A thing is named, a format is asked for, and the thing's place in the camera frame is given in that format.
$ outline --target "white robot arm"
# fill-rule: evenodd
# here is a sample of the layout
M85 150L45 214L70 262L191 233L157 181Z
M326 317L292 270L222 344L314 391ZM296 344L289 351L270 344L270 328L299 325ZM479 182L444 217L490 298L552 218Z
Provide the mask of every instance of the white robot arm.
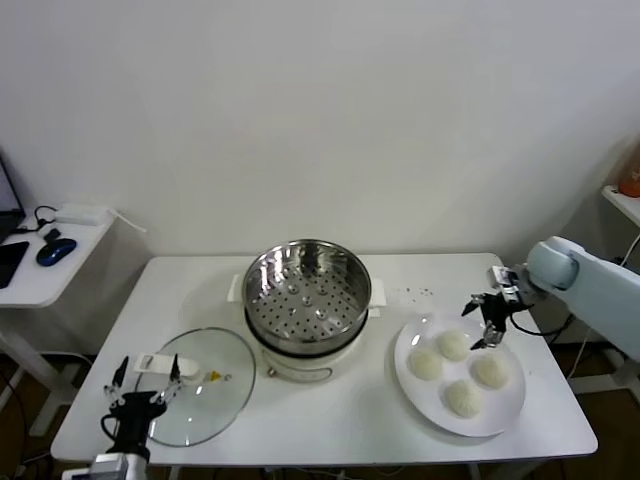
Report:
M538 243L525 265L491 272L500 293L473 295L463 312L480 306L485 319L485 335L473 348L495 346L507 318L551 294L631 359L640 360L640 276L635 273L560 237Z

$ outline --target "white shelf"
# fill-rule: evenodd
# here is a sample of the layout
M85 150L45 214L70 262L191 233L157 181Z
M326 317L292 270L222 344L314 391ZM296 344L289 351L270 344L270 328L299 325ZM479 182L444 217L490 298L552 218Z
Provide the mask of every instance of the white shelf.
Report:
M631 198L618 193L618 188L613 185L604 187L602 195L640 227L640 198Z

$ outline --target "computer mouse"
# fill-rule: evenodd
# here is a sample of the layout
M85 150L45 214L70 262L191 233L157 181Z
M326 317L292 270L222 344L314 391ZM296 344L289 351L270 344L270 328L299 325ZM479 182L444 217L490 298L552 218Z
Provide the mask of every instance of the computer mouse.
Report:
M78 242L71 238L57 238L47 243L36 254L36 262L43 267L55 265L64 257L69 255L78 245Z

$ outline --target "steamed bun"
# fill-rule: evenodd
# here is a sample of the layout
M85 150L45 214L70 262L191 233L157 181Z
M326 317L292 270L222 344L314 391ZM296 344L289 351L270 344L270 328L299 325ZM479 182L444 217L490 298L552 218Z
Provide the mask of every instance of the steamed bun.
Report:
M469 355L469 341L460 330L448 330L436 340L438 349L446 358L459 362Z
M431 348L414 348L409 364L413 374L423 380L435 380L442 375L442 357Z
M469 380L458 380L444 391L447 405L461 417L475 417L482 409L481 392Z
M502 388L509 381L509 364L499 353L487 353L473 362L477 379L491 388Z

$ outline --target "white table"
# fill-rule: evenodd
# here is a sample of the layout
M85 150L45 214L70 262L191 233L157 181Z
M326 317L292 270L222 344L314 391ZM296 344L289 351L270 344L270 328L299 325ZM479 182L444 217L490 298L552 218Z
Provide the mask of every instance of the white table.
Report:
M56 225L62 237L73 238L78 242L78 246L51 267L42 267L36 263L36 253L45 244L36 233L12 235L7 238L5 244L28 241L29 247L11 283L0 290L0 309L43 308L55 302L112 223L113 218L109 218L99 226ZM16 331L13 322L8 320L0 322L0 349L20 366L11 378L12 386L15 387L24 371L27 371L50 390L51 394L30 430L32 436L44 435L58 408L61 405L70 405L75 398L77 389L71 385L71 380L77 373L78 366L68 365L62 373L58 373ZM9 391L6 389L0 395L0 408L8 396Z
M618 192L614 186L602 189L602 195L618 210L640 227L640 198L627 197ZM616 368L614 373L604 375L589 375L587 377L572 378L569 383L573 392L582 393L610 392L612 390L628 390L640 403L640 364L633 360L622 358L614 349L606 349L604 354Z
M258 364L244 411L221 435L189 448L149 442L159 465L310 466L384 465L548 459L587 455L596 437L542 338L510 330L505 341L527 380L522 414L492 438L465 438L423 418L400 391L390 359L401 327L434 308L460 312L470 294L489 290L491 254L361 257L385 285L387 307L363 330L361 358L342 376L301 385L266 375ZM99 419L108 412L102 387L125 355L155 351L177 334L223 326L245 334L242 308L226 301L234 274L250 257L165 257L149 262L56 436L53 455L91 461L110 446ZM433 295L420 289L429 289ZM479 313L471 318L481 322ZM528 313L518 315L535 329ZM257 342L246 335L253 348ZM125 388L133 389L128 372ZM524 474L527 464L507 469Z

